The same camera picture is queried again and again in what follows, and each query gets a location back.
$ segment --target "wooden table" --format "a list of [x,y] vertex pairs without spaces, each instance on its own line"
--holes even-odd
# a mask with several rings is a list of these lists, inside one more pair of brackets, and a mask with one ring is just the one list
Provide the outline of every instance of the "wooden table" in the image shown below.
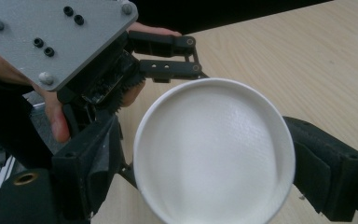
[[[203,71],[238,80],[264,94],[284,116],[303,119],[358,150],[358,0],[336,0],[193,34]],[[183,81],[148,81],[136,102],[121,109],[123,147],[145,111]],[[92,223],[161,223],[121,176]],[[271,223],[331,223],[292,187]],[[358,223],[356,214],[352,223]]]

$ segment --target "dark background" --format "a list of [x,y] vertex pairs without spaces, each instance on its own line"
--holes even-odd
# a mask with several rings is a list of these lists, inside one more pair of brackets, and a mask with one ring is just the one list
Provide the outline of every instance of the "dark background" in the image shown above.
[[186,35],[330,0],[131,1],[138,7],[140,23]]

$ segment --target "light wood surface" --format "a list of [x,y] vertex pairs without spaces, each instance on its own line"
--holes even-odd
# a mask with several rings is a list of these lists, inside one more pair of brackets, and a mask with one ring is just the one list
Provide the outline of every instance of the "light wood surface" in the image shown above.
[[[336,0],[192,36],[208,76],[247,84],[270,99],[282,115],[309,121],[358,150],[358,0]],[[120,110],[128,161],[145,111],[182,82],[148,81],[136,102]],[[161,222],[137,189],[116,176],[92,223]],[[270,223],[331,222],[316,214],[292,187]],[[358,214],[352,223],[358,223]]]

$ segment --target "mounting plate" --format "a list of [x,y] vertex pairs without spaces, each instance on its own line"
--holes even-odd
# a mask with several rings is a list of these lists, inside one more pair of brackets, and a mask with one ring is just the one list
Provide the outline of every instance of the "mounting plate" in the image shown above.
[[0,56],[57,91],[137,18],[128,0],[0,0]]

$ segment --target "white plate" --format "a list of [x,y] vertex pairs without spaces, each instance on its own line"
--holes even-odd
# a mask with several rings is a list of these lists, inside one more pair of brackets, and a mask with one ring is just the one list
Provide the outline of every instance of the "white plate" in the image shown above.
[[138,190],[162,221],[266,223],[293,184],[295,152],[278,110],[222,78],[167,91],[135,137]]

